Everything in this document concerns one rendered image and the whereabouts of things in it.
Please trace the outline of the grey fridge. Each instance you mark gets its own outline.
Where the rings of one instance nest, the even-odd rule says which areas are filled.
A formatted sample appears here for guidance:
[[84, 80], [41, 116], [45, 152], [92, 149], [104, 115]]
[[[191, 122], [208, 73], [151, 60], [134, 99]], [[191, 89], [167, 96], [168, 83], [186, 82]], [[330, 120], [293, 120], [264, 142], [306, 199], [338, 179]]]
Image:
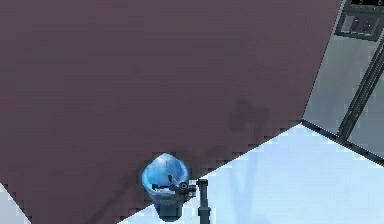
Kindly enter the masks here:
[[339, 126], [384, 41], [384, 0], [342, 0], [302, 124], [384, 167], [384, 72], [348, 139]]

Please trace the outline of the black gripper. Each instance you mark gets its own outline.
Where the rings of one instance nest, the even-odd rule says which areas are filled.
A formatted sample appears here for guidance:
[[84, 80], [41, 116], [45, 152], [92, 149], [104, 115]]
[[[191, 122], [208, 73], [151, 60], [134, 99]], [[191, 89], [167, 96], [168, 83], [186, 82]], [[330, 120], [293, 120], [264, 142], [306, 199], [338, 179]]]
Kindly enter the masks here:
[[197, 188], [194, 184], [190, 184], [189, 182], [180, 182], [177, 185], [175, 178], [172, 175], [168, 175], [169, 185], [157, 185], [152, 184], [152, 190], [154, 191], [175, 191], [179, 195], [184, 197], [195, 197]]

